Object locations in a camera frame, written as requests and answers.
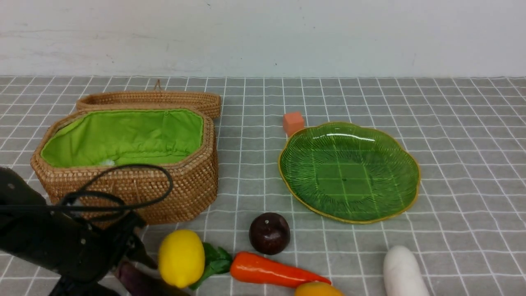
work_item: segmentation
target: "black cable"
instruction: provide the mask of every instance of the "black cable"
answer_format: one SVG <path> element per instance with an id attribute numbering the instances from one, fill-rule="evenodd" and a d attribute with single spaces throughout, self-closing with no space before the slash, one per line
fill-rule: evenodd
<path id="1" fill-rule="evenodd" d="M 121 170 L 125 168 L 133 168 L 133 167 L 147 168 L 147 169 L 154 169 L 154 170 L 161 171 L 166 176 L 166 179 L 169 183 L 169 186 L 166 192 L 163 193 L 160 197 L 153 199 L 151 201 L 125 205 L 122 199 L 116 197 L 115 195 L 111 193 L 87 190 L 87 188 L 90 185 L 92 185 L 94 182 L 96 182 L 101 177 L 105 176 L 106 174 L 113 172 L 113 171 L 117 171 L 117 170 Z M 172 179 L 170 173 L 165 168 L 161 166 L 152 165 L 152 164 L 126 164 L 126 165 L 111 167 L 110 169 L 103 171 L 102 173 L 100 173 L 99 175 L 95 176 L 93 179 L 88 181 L 86 184 L 84 184 L 79 190 L 67 194 L 61 201 L 62 203 L 70 203 L 70 202 L 74 202 L 75 200 L 79 198 L 92 197 L 92 198 L 107 199 L 112 202 L 118 203 L 119 206 L 0 205 L 0 212 L 64 212 L 64 213 L 67 213 L 67 212 L 124 212 L 124 211 L 131 211 L 131 210 L 136 210 L 140 208 L 145 208 L 147 206 L 161 202 L 170 194 L 170 192 L 173 189 L 174 189 L 174 180 Z M 116 215 L 118 214 L 110 214 L 106 216 L 95 217 L 94 221 L 103 221 L 110 216 L 115 217 Z"/>

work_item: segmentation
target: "white radish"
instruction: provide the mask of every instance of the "white radish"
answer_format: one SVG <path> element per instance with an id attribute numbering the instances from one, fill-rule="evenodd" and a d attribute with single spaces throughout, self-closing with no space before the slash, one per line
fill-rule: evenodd
<path id="1" fill-rule="evenodd" d="M 387 296 L 429 296 L 417 259 L 404 246 L 394 246 L 383 261 Z"/>

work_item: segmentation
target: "green plate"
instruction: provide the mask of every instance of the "green plate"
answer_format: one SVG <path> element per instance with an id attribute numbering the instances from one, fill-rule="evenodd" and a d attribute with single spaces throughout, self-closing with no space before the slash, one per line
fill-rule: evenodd
<path id="1" fill-rule="evenodd" d="M 292 135 L 279 156 L 279 172 L 301 203 L 348 223 L 398 215 L 418 197 L 420 170 L 388 134 L 334 122 Z"/>

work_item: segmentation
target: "sponge block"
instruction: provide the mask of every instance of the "sponge block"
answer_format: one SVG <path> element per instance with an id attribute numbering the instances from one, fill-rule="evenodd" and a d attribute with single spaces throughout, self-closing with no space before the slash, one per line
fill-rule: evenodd
<path id="1" fill-rule="evenodd" d="M 286 113 L 283 115 L 283 129 L 288 136 L 292 136 L 295 132 L 303 129 L 305 122 L 300 112 Z"/>

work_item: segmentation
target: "lemon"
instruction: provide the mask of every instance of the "lemon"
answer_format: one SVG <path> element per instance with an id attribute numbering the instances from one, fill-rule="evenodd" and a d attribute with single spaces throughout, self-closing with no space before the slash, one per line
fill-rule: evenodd
<path id="1" fill-rule="evenodd" d="M 296 288 L 294 296 L 345 296 L 340 290 L 335 287 L 322 283 L 312 282 L 300 285 Z"/>
<path id="2" fill-rule="evenodd" d="M 162 279 L 179 289 L 197 282 L 205 270 L 205 249 L 191 230 L 176 230 L 164 238 L 159 248 Z"/>

